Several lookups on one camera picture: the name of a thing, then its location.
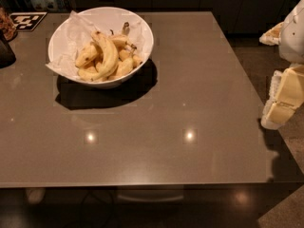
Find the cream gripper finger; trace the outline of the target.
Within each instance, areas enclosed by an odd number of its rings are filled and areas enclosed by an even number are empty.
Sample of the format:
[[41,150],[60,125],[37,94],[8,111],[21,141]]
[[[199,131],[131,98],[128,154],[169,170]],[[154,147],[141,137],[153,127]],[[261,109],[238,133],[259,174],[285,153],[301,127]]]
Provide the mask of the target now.
[[283,23],[280,22],[277,25],[275,25],[273,28],[267,30],[259,37],[259,42],[267,46],[277,45],[282,26]]
[[291,64],[283,72],[276,70],[270,84],[269,99],[261,125],[277,130],[288,122],[304,103],[304,66]]

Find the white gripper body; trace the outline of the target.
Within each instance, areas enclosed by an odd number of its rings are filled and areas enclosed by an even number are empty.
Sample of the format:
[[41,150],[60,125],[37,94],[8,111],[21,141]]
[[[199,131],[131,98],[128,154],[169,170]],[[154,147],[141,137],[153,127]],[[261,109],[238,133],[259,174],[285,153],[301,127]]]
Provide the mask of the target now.
[[304,0],[286,16],[279,35],[279,54],[290,63],[304,64]]

